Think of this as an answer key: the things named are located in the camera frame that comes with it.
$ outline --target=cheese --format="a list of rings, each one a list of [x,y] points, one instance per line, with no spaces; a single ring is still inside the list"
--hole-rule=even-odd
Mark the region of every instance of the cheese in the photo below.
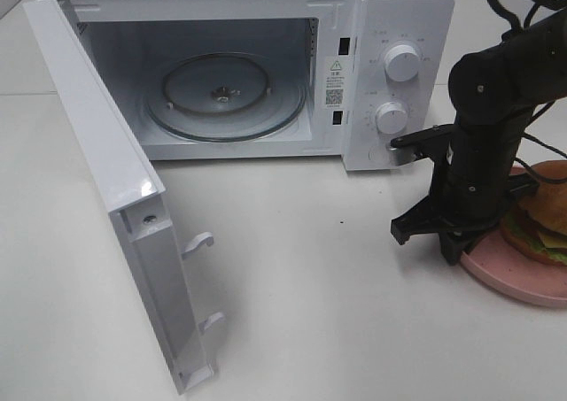
[[[548,249],[567,249],[567,237],[548,235],[540,231],[538,231],[538,236],[540,237],[541,242]]]

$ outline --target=microwave control panel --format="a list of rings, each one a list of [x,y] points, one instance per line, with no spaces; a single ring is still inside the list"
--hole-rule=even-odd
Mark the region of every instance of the microwave control panel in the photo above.
[[[453,3],[366,1],[346,169],[395,167],[390,140],[423,128]]]

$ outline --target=warning label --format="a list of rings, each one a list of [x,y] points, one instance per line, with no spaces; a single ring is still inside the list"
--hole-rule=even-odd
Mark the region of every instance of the warning label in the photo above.
[[[350,58],[334,56],[325,59],[323,107],[339,109],[343,106],[352,73],[353,63]]]

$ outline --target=pink plate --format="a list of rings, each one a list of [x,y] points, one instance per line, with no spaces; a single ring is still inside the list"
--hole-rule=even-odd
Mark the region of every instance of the pink plate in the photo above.
[[[489,233],[462,266],[499,292],[549,307],[567,307],[567,266],[548,266],[533,261],[507,244],[498,229]]]

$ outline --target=white knob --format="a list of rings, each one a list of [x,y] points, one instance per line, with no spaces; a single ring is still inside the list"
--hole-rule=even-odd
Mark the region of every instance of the white knob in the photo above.
[[[402,103],[382,104],[376,112],[376,126],[381,133],[399,133],[407,124],[408,110]]]
[[[409,44],[394,45],[384,55],[384,69],[394,81],[409,81],[419,72],[419,53]]]

